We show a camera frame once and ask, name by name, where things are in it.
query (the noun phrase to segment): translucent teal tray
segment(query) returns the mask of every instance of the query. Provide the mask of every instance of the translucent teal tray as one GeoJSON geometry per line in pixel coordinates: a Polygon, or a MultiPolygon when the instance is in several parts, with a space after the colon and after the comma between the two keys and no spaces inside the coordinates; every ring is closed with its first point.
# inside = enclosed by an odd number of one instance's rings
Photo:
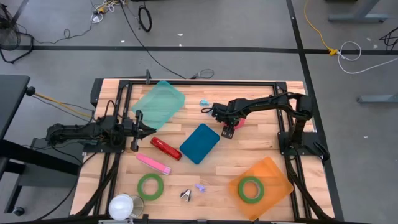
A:
{"type": "Polygon", "coordinates": [[[144,124],[151,128],[161,128],[185,103],[185,95],[167,81],[158,82],[135,105],[132,112],[141,110],[144,124]]]}

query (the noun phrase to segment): wooden table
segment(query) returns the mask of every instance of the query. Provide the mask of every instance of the wooden table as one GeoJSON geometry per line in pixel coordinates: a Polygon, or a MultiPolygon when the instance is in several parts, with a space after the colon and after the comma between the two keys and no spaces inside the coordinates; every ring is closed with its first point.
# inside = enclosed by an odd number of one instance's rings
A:
{"type": "MultiPolygon", "coordinates": [[[[104,80],[96,109],[96,117],[103,116],[107,101],[115,99],[118,83],[118,79],[104,80]]],[[[286,82],[286,84],[288,91],[305,93],[302,82],[286,82]]],[[[130,105],[136,103],[152,87],[153,85],[133,85],[130,105]]],[[[185,105],[157,133],[139,141],[140,153],[172,168],[171,175],[161,175],[165,185],[162,196],[157,200],[145,202],[144,213],[149,214],[150,219],[247,220],[235,207],[226,186],[230,180],[242,174],[266,156],[271,157],[279,166],[279,169],[286,174],[284,158],[280,154],[277,140],[279,126],[276,110],[251,113],[245,125],[235,132],[233,139],[221,138],[199,165],[195,165],[185,156],[180,161],[166,156],[152,146],[150,140],[157,136],[178,149],[201,123],[205,123],[216,133],[221,133],[222,125],[217,123],[210,115],[200,112],[199,101],[201,99],[206,98],[210,103],[228,104],[229,100],[235,98],[253,99],[269,96],[273,94],[272,88],[246,85],[174,85],[174,87],[186,96],[185,105]],[[194,186],[195,184],[205,185],[207,191],[205,193],[200,192],[194,186]],[[186,189],[193,191],[189,203],[179,197],[180,192],[186,189]]],[[[112,112],[112,108],[109,108],[108,114],[112,112]]],[[[129,112],[129,116],[130,118],[134,117],[132,111],[129,112]]],[[[313,130],[311,121],[307,123],[305,130],[313,130]]],[[[156,172],[136,159],[136,153],[129,149],[131,140],[130,138],[127,140],[126,150],[121,156],[115,195],[137,195],[139,179],[144,174],[156,172]]],[[[82,168],[71,214],[79,211],[96,190],[103,156],[103,154],[95,155],[82,168]]],[[[302,156],[301,158],[308,191],[319,206],[328,215],[333,216],[330,194],[321,160],[316,156],[302,156]]],[[[154,182],[146,183],[147,192],[153,192],[156,188],[154,182]]],[[[303,203],[299,191],[297,191],[297,199],[301,217],[304,217],[303,203]]],[[[105,204],[106,196],[103,197],[100,213],[105,212],[105,204]]],[[[259,219],[294,220],[290,197],[285,197],[259,219]]]]}

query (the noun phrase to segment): purple object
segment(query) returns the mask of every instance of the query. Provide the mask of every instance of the purple object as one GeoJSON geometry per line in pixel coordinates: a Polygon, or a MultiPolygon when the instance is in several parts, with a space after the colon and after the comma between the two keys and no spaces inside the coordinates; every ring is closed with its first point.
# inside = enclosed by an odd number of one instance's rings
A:
{"type": "Polygon", "coordinates": [[[199,184],[195,184],[195,187],[197,187],[201,192],[206,192],[206,187],[199,185],[199,184]]]}

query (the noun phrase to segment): yellow cable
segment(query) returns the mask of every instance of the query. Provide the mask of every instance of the yellow cable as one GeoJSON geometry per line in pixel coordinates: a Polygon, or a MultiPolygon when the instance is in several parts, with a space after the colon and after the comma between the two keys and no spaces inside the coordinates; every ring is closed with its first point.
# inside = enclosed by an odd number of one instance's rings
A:
{"type": "Polygon", "coordinates": [[[40,97],[40,98],[43,98],[43,99],[45,99],[45,100],[49,100],[49,101],[51,101],[51,102],[58,103],[59,105],[63,106],[64,108],[66,108],[66,109],[68,109],[68,110],[70,110],[70,111],[72,111],[72,112],[75,112],[75,113],[78,114],[78,115],[82,115],[82,116],[85,116],[85,117],[87,117],[87,118],[91,118],[91,115],[88,115],[88,114],[86,114],[86,113],[82,113],[82,112],[80,112],[80,111],[77,111],[77,110],[75,110],[75,109],[69,107],[68,105],[64,105],[63,103],[61,103],[61,102],[59,102],[58,100],[55,100],[55,99],[53,99],[53,98],[51,98],[51,97],[49,97],[49,96],[41,95],[41,94],[39,94],[39,93],[35,93],[35,95],[38,96],[38,97],[40,97]]]}
{"type": "Polygon", "coordinates": [[[329,50],[329,55],[332,56],[332,55],[337,54],[338,49],[333,49],[333,48],[327,46],[327,44],[326,44],[325,41],[323,40],[322,33],[321,33],[314,25],[312,25],[312,23],[311,23],[310,20],[308,19],[308,17],[307,17],[307,4],[308,4],[308,0],[305,0],[305,5],[304,5],[304,17],[305,17],[305,20],[308,22],[308,24],[310,24],[310,26],[312,27],[312,29],[314,29],[315,31],[318,32],[319,36],[321,37],[321,41],[322,41],[323,45],[329,50]]]}

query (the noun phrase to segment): translucent orange tray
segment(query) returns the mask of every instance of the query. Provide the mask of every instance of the translucent orange tray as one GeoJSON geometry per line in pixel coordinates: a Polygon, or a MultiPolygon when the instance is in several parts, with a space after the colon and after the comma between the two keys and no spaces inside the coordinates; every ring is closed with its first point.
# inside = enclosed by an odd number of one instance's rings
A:
{"type": "MultiPolygon", "coordinates": [[[[235,199],[240,211],[249,220],[255,220],[290,194],[293,191],[293,186],[276,166],[275,162],[270,157],[265,157],[248,171],[232,180],[228,184],[228,190],[235,199]],[[247,176],[257,177],[264,186],[264,196],[258,203],[246,203],[238,194],[238,185],[247,176]]],[[[257,195],[257,187],[253,183],[247,183],[244,185],[243,192],[248,197],[255,197],[257,195]]]]}

